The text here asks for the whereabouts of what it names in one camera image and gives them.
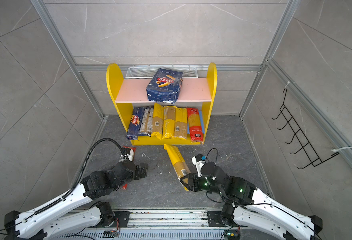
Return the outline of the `yellow short spaghetti bag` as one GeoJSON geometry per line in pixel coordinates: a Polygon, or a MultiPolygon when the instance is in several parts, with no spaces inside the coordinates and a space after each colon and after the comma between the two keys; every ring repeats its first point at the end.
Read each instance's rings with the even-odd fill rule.
{"type": "Polygon", "coordinates": [[[164,107],[158,103],[155,103],[153,108],[153,115],[152,115],[151,136],[156,137],[159,140],[162,139],[163,117],[164,117],[164,107]]]}

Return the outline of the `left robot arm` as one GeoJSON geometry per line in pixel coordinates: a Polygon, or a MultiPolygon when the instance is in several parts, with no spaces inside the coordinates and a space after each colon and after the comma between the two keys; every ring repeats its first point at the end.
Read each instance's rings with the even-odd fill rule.
{"type": "Polygon", "coordinates": [[[97,140],[89,149],[80,172],[68,191],[29,211],[11,211],[5,215],[0,235],[8,240],[48,240],[77,228],[120,226],[110,203],[96,202],[89,209],[68,212],[118,191],[125,184],[147,177],[148,164],[136,165],[134,151],[111,139],[97,140]],[[112,168],[84,176],[93,150],[102,142],[112,142],[120,151],[119,162],[112,168]]]}

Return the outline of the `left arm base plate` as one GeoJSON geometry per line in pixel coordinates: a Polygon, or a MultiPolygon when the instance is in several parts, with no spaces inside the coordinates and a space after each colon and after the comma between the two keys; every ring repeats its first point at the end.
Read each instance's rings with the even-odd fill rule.
{"type": "Polygon", "coordinates": [[[102,216],[101,221],[97,225],[97,227],[115,228],[115,229],[117,227],[126,228],[128,225],[129,217],[130,217],[129,211],[112,212],[111,214],[102,216]]]}

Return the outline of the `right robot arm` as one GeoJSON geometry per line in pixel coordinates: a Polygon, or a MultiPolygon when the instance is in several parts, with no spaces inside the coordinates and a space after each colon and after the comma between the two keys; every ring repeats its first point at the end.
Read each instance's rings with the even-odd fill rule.
{"type": "Polygon", "coordinates": [[[318,216],[301,215],[275,201],[249,181],[227,175],[213,162],[198,167],[180,182],[192,192],[218,194],[223,202],[217,223],[249,227],[279,240],[319,240],[323,221],[318,216]]]}

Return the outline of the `clear spaghetti bag white label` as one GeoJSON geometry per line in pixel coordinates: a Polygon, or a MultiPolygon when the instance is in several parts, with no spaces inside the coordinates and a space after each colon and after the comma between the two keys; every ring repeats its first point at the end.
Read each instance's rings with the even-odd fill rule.
{"type": "Polygon", "coordinates": [[[148,106],[144,108],[143,118],[139,130],[140,137],[150,137],[152,133],[152,116],[153,107],[148,106]]]}

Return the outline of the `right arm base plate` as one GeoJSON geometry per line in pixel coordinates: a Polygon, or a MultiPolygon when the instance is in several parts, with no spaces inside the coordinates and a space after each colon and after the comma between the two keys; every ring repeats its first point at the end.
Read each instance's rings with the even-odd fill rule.
{"type": "Polygon", "coordinates": [[[231,227],[232,224],[221,216],[221,211],[207,211],[209,227],[231,227]]]}

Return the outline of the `blue Barilla spaghetti box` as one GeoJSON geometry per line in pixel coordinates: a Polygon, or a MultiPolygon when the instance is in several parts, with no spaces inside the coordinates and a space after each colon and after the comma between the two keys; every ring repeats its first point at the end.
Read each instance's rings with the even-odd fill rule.
{"type": "Polygon", "coordinates": [[[134,107],[126,134],[128,140],[138,140],[145,107],[134,107]]]}

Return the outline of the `blue Barilla rigatoni box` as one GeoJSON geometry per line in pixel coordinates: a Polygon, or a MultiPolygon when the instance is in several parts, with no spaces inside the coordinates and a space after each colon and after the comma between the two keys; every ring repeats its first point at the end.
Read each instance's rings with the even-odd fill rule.
{"type": "Polygon", "coordinates": [[[183,85],[183,72],[158,69],[146,87],[151,102],[175,104],[183,85]]]}

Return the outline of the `yellow Pastatime spaghetti bag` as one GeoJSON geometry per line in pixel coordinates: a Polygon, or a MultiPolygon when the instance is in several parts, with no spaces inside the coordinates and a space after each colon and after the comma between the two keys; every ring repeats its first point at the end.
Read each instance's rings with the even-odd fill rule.
{"type": "Polygon", "coordinates": [[[162,139],[173,139],[176,106],[164,107],[162,139]]]}

